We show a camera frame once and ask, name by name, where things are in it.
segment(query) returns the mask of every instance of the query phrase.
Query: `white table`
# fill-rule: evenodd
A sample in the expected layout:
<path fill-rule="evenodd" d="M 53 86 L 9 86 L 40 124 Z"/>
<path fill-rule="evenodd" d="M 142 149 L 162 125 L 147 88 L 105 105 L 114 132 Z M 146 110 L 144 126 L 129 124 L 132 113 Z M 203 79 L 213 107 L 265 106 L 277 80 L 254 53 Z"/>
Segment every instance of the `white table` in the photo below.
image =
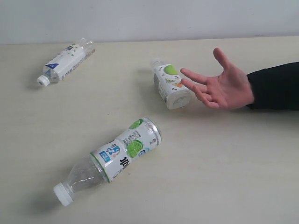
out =
<path fill-rule="evenodd" d="M 63 82 L 38 87 L 65 46 L 0 46 L 0 223 L 298 223 L 299 113 L 216 111 L 195 97 L 169 111 L 149 63 L 218 75 L 220 47 L 249 73 L 299 61 L 299 37 L 99 43 Z M 160 126 L 161 145 L 63 207 L 53 186 L 143 116 Z"/>

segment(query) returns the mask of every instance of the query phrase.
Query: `wall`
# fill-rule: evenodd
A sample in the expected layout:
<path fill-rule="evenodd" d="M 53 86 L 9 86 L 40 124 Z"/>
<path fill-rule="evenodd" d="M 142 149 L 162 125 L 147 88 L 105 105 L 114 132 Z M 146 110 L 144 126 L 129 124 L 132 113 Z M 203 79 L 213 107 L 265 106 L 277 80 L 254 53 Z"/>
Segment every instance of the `wall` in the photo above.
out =
<path fill-rule="evenodd" d="M 0 44 L 299 35 L 299 0 L 0 0 Z"/>

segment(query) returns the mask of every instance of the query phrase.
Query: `bottle label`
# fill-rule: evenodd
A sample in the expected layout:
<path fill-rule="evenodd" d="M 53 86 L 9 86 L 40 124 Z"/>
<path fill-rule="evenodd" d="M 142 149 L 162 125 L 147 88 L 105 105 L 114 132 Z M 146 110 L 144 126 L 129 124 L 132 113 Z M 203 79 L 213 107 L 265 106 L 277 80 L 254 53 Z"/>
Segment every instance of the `bottle label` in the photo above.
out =
<path fill-rule="evenodd" d="M 154 149 L 161 142 L 158 128 L 149 119 L 135 121 L 112 142 L 91 152 L 111 182 L 132 161 Z"/>
<path fill-rule="evenodd" d="M 179 91 L 187 90 L 187 88 L 181 83 L 181 77 L 171 64 L 165 64 L 154 68 L 154 84 L 159 90 L 159 93 L 167 102 L 167 98 L 170 94 Z"/>
<path fill-rule="evenodd" d="M 47 63 L 43 69 L 44 75 L 48 76 L 53 81 L 63 80 L 73 70 L 75 70 L 83 61 L 85 61 L 92 53 L 86 54 L 82 47 L 73 43 L 69 47 L 65 48 L 49 63 Z M 59 80 L 55 80 L 54 71 L 58 74 Z"/>

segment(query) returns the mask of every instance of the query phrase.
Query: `plastic bottle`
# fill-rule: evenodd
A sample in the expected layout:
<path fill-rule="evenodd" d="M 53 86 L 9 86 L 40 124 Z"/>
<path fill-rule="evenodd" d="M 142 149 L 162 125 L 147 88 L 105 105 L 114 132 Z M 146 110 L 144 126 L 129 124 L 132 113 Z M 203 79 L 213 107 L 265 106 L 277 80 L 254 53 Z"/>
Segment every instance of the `plastic bottle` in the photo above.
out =
<path fill-rule="evenodd" d="M 132 161 L 154 149 L 161 142 L 159 128 L 148 118 L 135 121 L 113 141 L 79 160 L 68 178 L 54 187 L 64 206 L 88 189 L 110 183 Z"/>
<path fill-rule="evenodd" d="M 181 77 L 171 64 L 156 58 L 151 63 L 154 84 L 168 109 L 186 106 L 191 100 L 191 91 L 181 83 Z"/>
<path fill-rule="evenodd" d="M 87 38 L 74 42 L 43 67 L 43 74 L 37 78 L 37 83 L 47 86 L 60 82 L 94 52 L 94 44 Z"/>

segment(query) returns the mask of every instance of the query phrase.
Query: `green fruit illustration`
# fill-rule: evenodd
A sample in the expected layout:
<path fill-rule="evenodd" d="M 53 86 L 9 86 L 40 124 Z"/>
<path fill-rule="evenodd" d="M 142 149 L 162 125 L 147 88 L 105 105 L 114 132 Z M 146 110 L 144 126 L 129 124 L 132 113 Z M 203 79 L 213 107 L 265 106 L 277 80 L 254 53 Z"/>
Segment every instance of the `green fruit illustration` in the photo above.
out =
<path fill-rule="evenodd" d="M 143 149 L 143 144 L 140 141 L 135 140 L 127 146 L 128 156 L 134 158 L 138 155 L 139 151 L 142 149 Z"/>
<path fill-rule="evenodd" d="M 176 71 L 176 69 L 170 64 L 170 65 L 167 65 L 165 68 L 164 68 L 164 72 L 168 75 L 177 75 L 178 72 Z"/>
<path fill-rule="evenodd" d="M 140 126 L 140 124 L 142 124 L 143 120 L 142 119 L 139 119 L 137 121 L 135 121 L 130 127 L 129 129 L 135 129 L 135 128 L 138 128 Z"/>

